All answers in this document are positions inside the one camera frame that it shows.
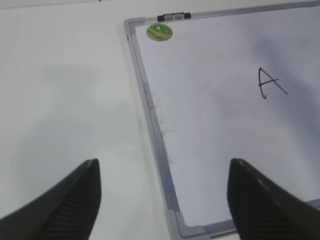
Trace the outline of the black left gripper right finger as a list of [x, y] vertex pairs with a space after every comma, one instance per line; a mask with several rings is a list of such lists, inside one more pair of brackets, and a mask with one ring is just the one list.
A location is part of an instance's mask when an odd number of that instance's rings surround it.
[[233, 158], [228, 207], [242, 240], [318, 240], [320, 212], [290, 194], [251, 164]]

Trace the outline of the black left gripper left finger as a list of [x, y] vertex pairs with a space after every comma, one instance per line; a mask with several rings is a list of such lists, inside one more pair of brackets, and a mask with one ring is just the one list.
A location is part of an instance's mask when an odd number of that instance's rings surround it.
[[2, 240], [87, 240], [102, 198], [98, 159], [84, 161], [44, 194], [1, 218]]

